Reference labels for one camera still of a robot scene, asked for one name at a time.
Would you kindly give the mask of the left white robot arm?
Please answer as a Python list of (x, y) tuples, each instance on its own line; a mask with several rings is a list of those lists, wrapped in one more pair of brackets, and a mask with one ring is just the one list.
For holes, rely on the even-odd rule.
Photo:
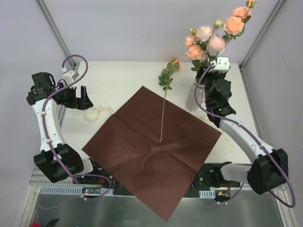
[(77, 97), (75, 87), (57, 92), (57, 89), (64, 87), (64, 83), (55, 82), (50, 73), (39, 72), (33, 74), (32, 79), (34, 84), (27, 95), (27, 102), (37, 116), (41, 141), (40, 153), (34, 156), (35, 165), (52, 183), (82, 174), (88, 183), (97, 183), (100, 172), (93, 168), (90, 159), (82, 159), (65, 142), (57, 114), (60, 105), (78, 110), (93, 107), (86, 87), (81, 87), (81, 96)]

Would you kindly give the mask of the pink rose stem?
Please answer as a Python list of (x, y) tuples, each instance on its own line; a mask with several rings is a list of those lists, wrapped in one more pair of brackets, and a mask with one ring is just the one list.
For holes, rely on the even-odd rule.
[(226, 21), (223, 21), (223, 27), (216, 30), (215, 33), (224, 38), (225, 48), (232, 40), (236, 40), (237, 37), (244, 34), (245, 25), (251, 18), (251, 9), (255, 4), (254, 0), (246, 1), (245, 6), (234, 9), (231, 16)]
[(225, 40), (217, 35), (217, 29), (223, 27), (223, 20), (217, 19), (213, 26), (191, 28), (190, 36), (186, 37), (187, 57), (192, 61), (192, 71), (199, 71), (200, 67), (208, 66), (217, 59), (218, 54), (225, 49)]
[(180, 61), (177, 57), (173, 57), (164, 67), (160, 76), (159, 76), (159, 85), (162, 87), (164, 91), (163, 97), (163, 107), (162, 107), (162, 115), (161, 115), (161, 128), (160, 128), (160, 142), (162, 142), (163, 138), (163, 126), (164, 126), (164, 114), (165, 114), (165, 103), (166, 103), (166, 96), (169, 90), (172, 90), (170, 86), (171, 82), (173, 81), (172, 75), (176, 72), (181, 70)]

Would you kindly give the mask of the cream printed ribbon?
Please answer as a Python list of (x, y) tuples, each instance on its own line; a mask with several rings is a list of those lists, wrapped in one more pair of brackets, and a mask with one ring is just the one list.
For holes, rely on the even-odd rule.
[[(115, 112), (113, 111), (113, 109), (110, 106), (104, 107), (103, 105), (101, 105), (99, 107), (93, 107), (93, 108), (90, 108), (89, 110), (87, 110), (84, 114), (84, 119), (87, 122), (94, 124), (100, 118), (102, 113), (109, 113), (110, 115), (113, 115)], [(223, 134), (224, 141), (225, 141), (225, 147), (231, 153), (232, 145), (233, 145), (231, 137), (228, 136), (226, 132), (222, 131), (222, 134)]]

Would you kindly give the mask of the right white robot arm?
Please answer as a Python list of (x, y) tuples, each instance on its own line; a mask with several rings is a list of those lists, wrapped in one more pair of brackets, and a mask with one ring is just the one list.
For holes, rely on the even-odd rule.
[(213, 174), (214, 183), (220, 187), (229, 181), (245, 183), (257, 194), (290, 184), (287, 153), (268, 145), (243, 125), (229, 104), (231, 82), (225, 76), (225, 72), (214, 71), (212, 66), (199, 69), (196, 81), (205, 85), (205, 107), (202, 110), (217, 128), (236, 142), (250, 164), (224, 162), (217, 165)]

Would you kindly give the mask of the dark red wrapping paper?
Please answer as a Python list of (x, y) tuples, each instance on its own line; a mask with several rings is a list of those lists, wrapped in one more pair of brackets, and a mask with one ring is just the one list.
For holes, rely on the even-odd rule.
[(83, 151), (168, 221), (220, 136), (212, 126), (141, 87)]

